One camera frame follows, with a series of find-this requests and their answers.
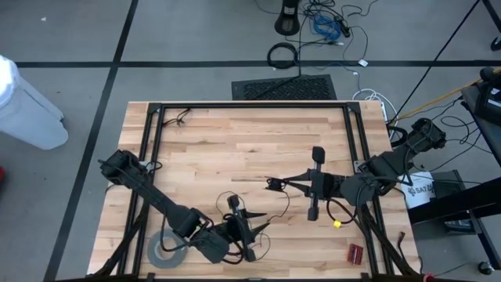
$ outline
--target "gray floor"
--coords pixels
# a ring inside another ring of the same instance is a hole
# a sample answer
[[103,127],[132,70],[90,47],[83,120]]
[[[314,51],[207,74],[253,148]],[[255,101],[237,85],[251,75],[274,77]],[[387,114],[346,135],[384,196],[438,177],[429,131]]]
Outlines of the gray floor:
[[[16,62],[111,61],[130,3],[130,0],[0,0],[0,54]],[[279,7],[277,0],[260,3],[264,9]],[[348,1],[339,1],[337,8],[345,3]],[[367,7],[369,0],[350,3]],[[380,0],[368,16],[353,16],[349,23],[363,27],[369,35],[367,60],[432,60],[473,3],[473,0]],[[493,4],[501,13],[501,5]],[[139,0],[122,60],[264,60],[269,48],[283,41],[272,29],[275,18],[257,9],[252,0]],[[489,49],[497,34],[480,4],[439,59],[499,60],[501,51]],[[318,38],[309,31],[303,36],[302,40]],[[347,59],[357,60],[364,43],[363,34],[356,31]],[[302,59],[339,60],[343,50],[344,47],[337,46],[311,47],[304,49]],[[363,88],[381,92],[396,107],[403,104],[426,71],[426,67],[355,69],[361,75]],[[404,112],[476,80],[480,69],[431,69]],[[0,135],[0,165],[7,171],[7,180],[0,186],[0,281],[43,279],[109,69],[23,68],[20,72],[64,112],[70,139],[60,148],[41,151]],[[106,187],[96,160],[116,149],[128,101],[231,99],[231,81],[279,78],[296,72],[270,67],[120,68],[58,278],[85,275]],[[305,67],[304,73],[330,74],[338,99],[350,99],[357,90],[357,77],[340,67],[325,70]],[[431,117],[435,112],[440,110],[423,116]],[[448,114],[471,120],[461,106]],[[402,125],[409,127],[412,121],[403,121]],[[452,138],[465,134],[463,128],[445,130]],[[486,148],[482,138],[478,145]],[[416,163],[433,168],[466,148],[451,142],[443,150],[420,155]],[[471,181],[492,179],[501,172],[492,155],[476,149],[442,170],[451,169],[458,169],[463,179]],[[499,221],[496,217],[485,220],[496,244],[501,236]],[[476,264],[486,257],[476,237],[446,236],[433,222],[414,226],[414,232],[426,272],[440,273],[467,262],[444,277],[501,280],[500,273],[490,277],[478,274]]]

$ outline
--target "black floor mat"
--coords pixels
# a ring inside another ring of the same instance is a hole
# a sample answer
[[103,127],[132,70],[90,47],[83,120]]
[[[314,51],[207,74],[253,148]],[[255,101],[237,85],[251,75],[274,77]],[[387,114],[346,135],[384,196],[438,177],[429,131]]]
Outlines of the black floor mat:
[[267,89],[290,78],[233,81],[233,100],[328,100],[337,99],[330,75],[305,75],[260,95]]

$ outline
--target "blue cable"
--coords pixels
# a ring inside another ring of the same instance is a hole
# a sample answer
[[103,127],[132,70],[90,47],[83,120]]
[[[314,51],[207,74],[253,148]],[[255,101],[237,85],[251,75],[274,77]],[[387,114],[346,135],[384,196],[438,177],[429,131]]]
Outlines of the blue cable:
[[313,19],[313,29],[330,41],[336,41],[341,36],[341,27],[336,20],[327,16],[316,15]]

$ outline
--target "black object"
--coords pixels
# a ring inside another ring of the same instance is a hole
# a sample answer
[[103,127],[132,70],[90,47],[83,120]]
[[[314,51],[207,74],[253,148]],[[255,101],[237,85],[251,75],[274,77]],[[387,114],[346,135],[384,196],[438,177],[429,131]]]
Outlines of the black object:
[[[443,221],[470,219],[473,223],[475,233],[484,247],[488,257],[488,264],[493,269],[501,269],[501,258],[492,243],[482,217],[501,214],[501,178],[493,179],[470,189],[466,189],[458,171],[452,171],[447,175],[450,186],[456,186],[448,196],[438,197],[436,200],[409,209],[409,218],[412,224],[425,222],[432,219]],[[443,175],[434,174],[435,182],[443,180]]]
[[343,34],[343,36],[345,36],[346,38],[349,38],[351,36],[350,35],[350,27],[348,27],[348,25],[346,25],[346,21],[343,20],[340,16],[336,16],[336,17],[334,17],[334,19],[337,21],[337,23],[341,27],[341,33]]
[[474,113],[501,126],[501,74],[496,74],[491,67],[480,71],[481,81],[475,84],[479,91]]
[[[306,197],[310,197],[312,204],[308,210],[308,220],[317,220],[319,199],[344,197],[349,204],[356,206],[361,224],[368,226],[376,235],[382,248],[398,270],[403,275],[419,276],[393,247],[385,232],[376,224],[365,203],[373,199],[376,194],[388,193],[397,183],[397,177],[408,170],[408,161],[418,153],[426,152],[431,148],[442,148],[444,145],[445,133],[429,119],[421,118],[413,124],[413,130],[409,133],[405,146],[400,146],[393,152],[384,152],[379,156],[371,157],[358,166],[359,173],[354,176],[347,177],[321,172],[318,168],[319,164],[315,162],[315,169],[308,169],[302,175],[285,179],[269,179],[268,183],[272,186],[267,189],[276,190],[277,183],[284,183],[299,189]],[[314,147],[313,158],[323,161],[325,152],[319,147]],[[307,180],[312,181],[311,186],[293,183],[293,181]],[[366,237],[370,234],[364,230],[362,232]]]
[[145,203],[151,204],[167,217],[169,226],[185,246],[194,246],[212,263],[224,260],[229,254],[229,245],[242,241],[242,256],[249,262],[256,257],[249,244],[269,224],[265,223],[250,230],[250,217],[265,214],[252,214],[238,209],[238,199],[228,199],[233,214],[225,217],[226,222],[214,225],[211,219],[195,208],[188,209],[178,205],[160,192],[154,185],[146,167],[131,152],[118,150],[108,160],[100,161],[103,176],[116,185],[124,185],[141,196]]
[[[275,51],[278,48],[285,48],[287,50],[290,50],[292,54],[294,55],[294,58],[290,62],[283,62],[283,61],[272,61],[272,52]],[[270,67],[274,67],[280,70],[285,70],[288,68],[291,68],[296,65],[297,62],[297,51],[296,47],[294,47],[292,44],[287,43],[287,42],[280,42],[275,44],[271,49],[268,51],[268,55],[266,55],[266,60],[268,61],[268,65]]]
[[282,0],[282,9],[280,10],[279,18],[275,22],[276,32],[285,36],[294,35],[299,32],[298,6],[299,0]]
[[[501,32],[501,19],[499,18],[497,12],[494,10],[494,7],[492,7],[491,0],[482,0],[484,2],[484,6],[488,11],[488,14],[491,16],[492,21],[498,28],[498,31]],[[491,43],[491,50],[492,51],[498,51],[501,49],[501,35],[498,37],[494,38]]]
[[291,78],[271,78],[250,81],[233,81],[233,100],[328,100],[337,99],[330,75],[303,75],[261,95],[267,89]]

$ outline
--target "power strip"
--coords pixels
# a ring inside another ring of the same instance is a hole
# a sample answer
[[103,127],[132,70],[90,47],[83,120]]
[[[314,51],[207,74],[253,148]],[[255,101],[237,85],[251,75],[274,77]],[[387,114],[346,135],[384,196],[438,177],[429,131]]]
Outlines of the power strip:
[[383,111],[384,121],[388,122],[388,116],[386,115],[386,107],[384,106],[383,102],[380,102],[380,104],[381,104],[381,110]]

